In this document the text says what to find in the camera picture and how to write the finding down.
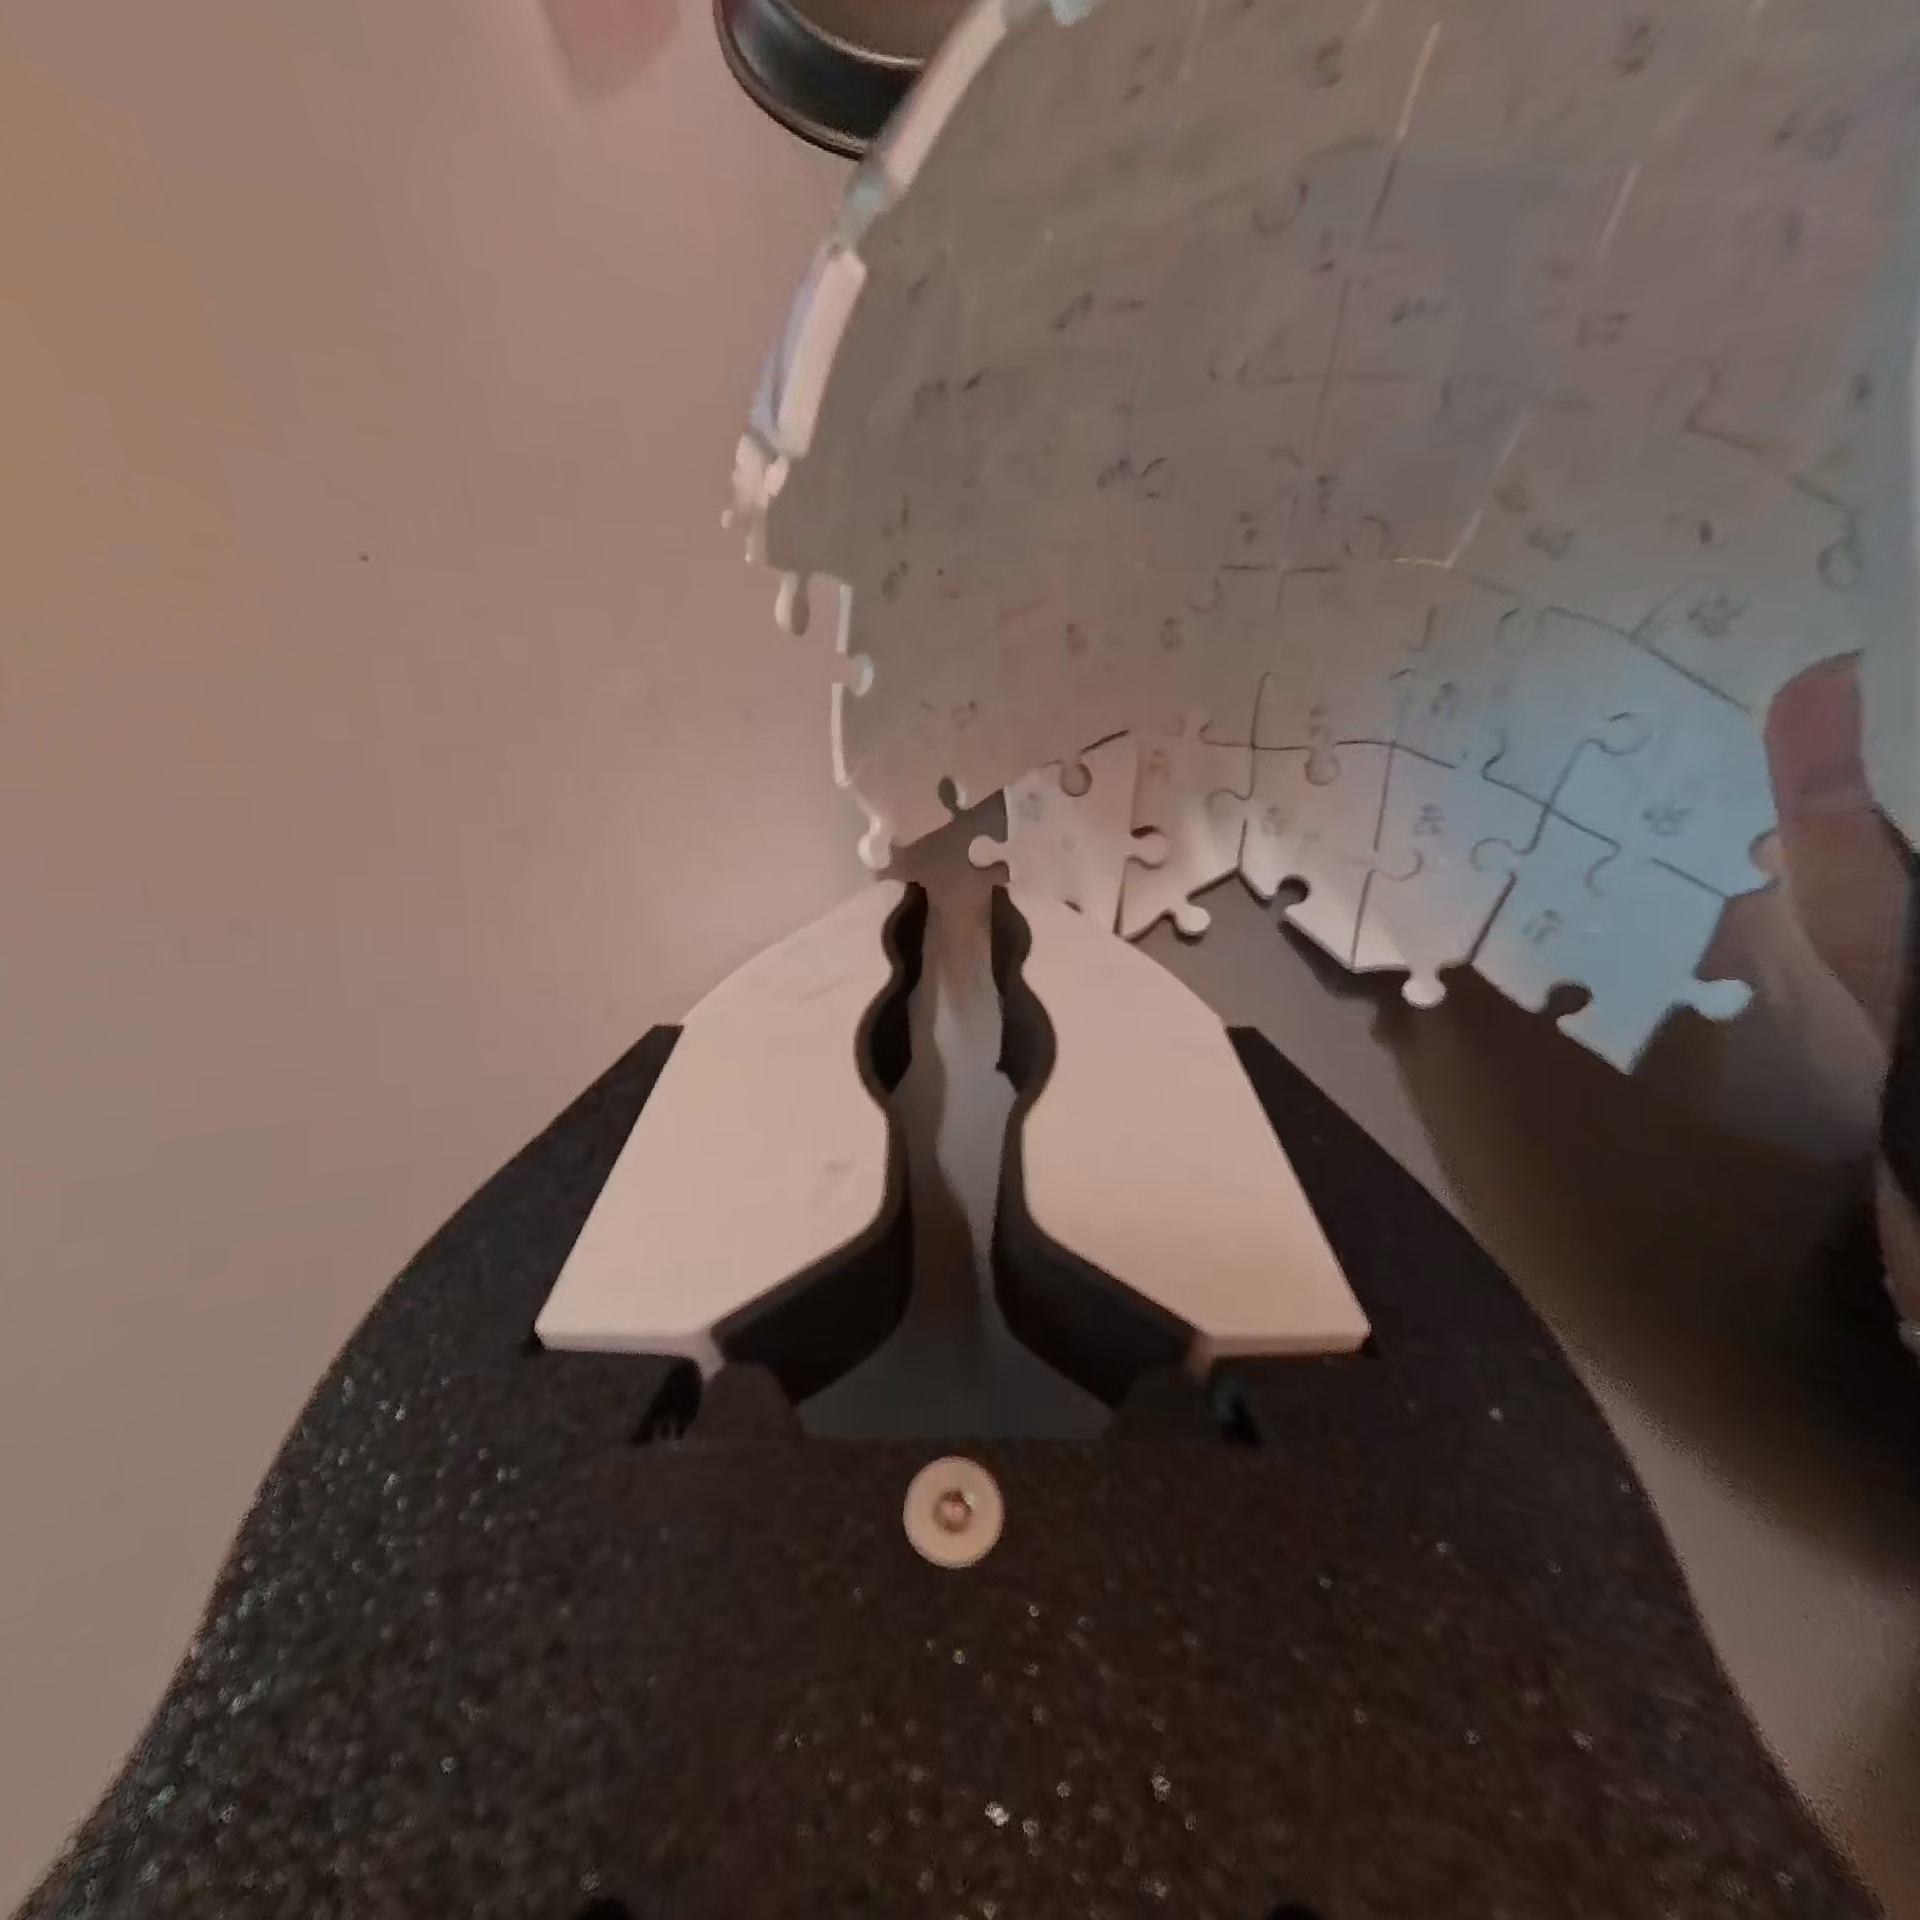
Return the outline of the black round puzzle stand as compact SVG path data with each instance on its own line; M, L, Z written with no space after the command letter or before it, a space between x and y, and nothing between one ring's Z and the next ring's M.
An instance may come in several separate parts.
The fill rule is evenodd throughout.
M735 79L779 125L863 155L945 43L958 1L713 1Z

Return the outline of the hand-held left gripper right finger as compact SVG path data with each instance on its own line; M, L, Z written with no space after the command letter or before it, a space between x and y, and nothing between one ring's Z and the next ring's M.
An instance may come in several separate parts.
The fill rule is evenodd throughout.
M1223 1359L1359 1353L1367 1311L1217 1012L1025 887L993 891L993 980L1015 1093L993 1281L1015 1340L1104 1408Z

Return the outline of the partly built white puzzle ball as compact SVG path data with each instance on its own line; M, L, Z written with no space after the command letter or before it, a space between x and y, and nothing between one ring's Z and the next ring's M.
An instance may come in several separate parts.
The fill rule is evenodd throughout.
M1915 4L975 4L736 453L865 863L1129 735L1198 894L1631 1071L1857 656L1915 837Z

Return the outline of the curved white puzzle piece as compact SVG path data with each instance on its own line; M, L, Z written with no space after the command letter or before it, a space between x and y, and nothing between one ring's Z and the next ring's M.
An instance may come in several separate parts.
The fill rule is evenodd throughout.
M895 1109L914 1181L976 1227L993 1220L1010 1091L1000 1071L1002 1004L993 983L996 869L971 862L976 839L1002 839L1002 793L950 806L947 823L892 849L883 875L926 899L920 985L907 1004L907 1070Z

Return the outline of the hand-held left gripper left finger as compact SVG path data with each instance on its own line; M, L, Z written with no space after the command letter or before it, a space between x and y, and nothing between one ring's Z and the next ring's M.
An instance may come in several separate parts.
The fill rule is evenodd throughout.
M914 1277L892 1105L914 989L918 885L879 880L667 1028L540 1347L759 1366L791 1403L876 1356Z

